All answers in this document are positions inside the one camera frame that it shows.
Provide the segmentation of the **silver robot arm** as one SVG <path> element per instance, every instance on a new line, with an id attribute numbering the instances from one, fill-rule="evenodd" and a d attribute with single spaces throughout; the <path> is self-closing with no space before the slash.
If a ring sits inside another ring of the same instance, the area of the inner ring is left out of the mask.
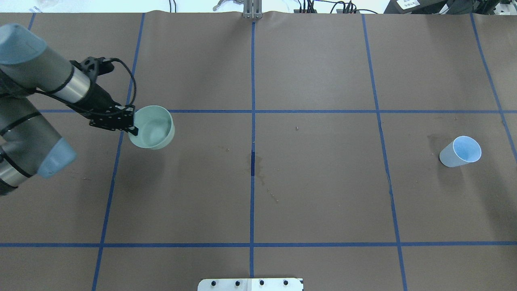
<path id="1" fill-rule="evenodd" d="M 0 29 L 0 192 L 16 190 L 29 178 L 50 178 L 76 159 L 69 142 L 30 101 L 33 95 L 52 98 L 85 117 L 91 127 L 137 136 L 136 89 L 122 105 L 97 83 L 111 73 L 118 58 L 68 60 L 39 36 L 18 23 Z"/>

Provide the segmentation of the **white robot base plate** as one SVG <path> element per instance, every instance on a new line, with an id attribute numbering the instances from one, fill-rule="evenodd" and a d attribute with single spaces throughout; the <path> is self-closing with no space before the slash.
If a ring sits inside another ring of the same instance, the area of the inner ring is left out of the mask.
<path id="1" fill-rule="evenodd" d="M 302 278 L 213 278 L 199 282 L 198 291 L 304 291 Z"/>

